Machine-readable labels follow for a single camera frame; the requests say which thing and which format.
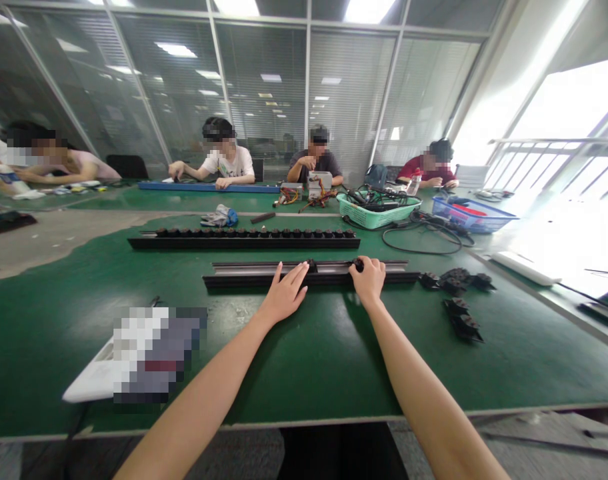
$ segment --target glove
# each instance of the glove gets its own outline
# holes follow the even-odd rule
[[[203,227],[232,227],[237,223],[237,212],[221,203],[217,206],[214,213],[202,215],[200,225]]]

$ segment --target gray floor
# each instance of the gray floor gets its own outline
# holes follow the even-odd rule
[[[408,423],[390,423],[410,479],[432,479],[426,457]],[[507,418],[479,428],[489,433],[529,437],[608,449],[608,439],[590,439],[582,430],[608,432],[608,426],[570,413],[540,413]],[[109,479],[139,438],[75,442],[73,480]],[[608,461],[489,441],[489,447],[513,479],[606,479]],[[24,445],[23,480],[60,478],[62,442]],[[188,479],[274,479],[284,456],[276,429],[220,432],[195,464]]]

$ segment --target plastic bottle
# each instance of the plastic bottle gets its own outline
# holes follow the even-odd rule
[[[406,194],[410,196],[417,195],[417,191],[419,190],[419,183],[422,181],[422,170],[415,169],[415,173],[413,174],[411,181],[409,182],[409,186],[406,189]]]
[[[30,191],[26,183],[22,182],[8,165],[0,163],[0,192],[8,197]]]

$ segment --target pink shirt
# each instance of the pink shirt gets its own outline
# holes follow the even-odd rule
[[[94,156],[92,153],[79,151],[79,150],[69,150],[69,153],[75,163],[77,164],[77,168],[82,171],[82,166],[86,163],[94,163],[97,165],[97,173],[95,174],[96,179],[120,179],[121,176],[118,172],[116,172],[113,168],[108,166],[106,163],[102,162],[99,158]],[[61,170],[64,173],[68,173],[72,175],[71,172],[64,165],[54,165],[53,170]]]

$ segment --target green plastic basket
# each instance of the green plastic basket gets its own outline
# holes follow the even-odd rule
[[[366,191],[360,192],[362,195],[366,195]],[[339,212],[340,215],[348,215],[351,220],[361,225],[364,228],[376,229],[382,225],[386,225],[392,221],[404,220],[409,217],[411,212],[422,204],[422,200],[410,197],[410,205],[404,207],[398,207],[394,210],[388,210],[386,212],[372,212],[347,200],[346,193],[338,193],[337,200],[339,201]]]

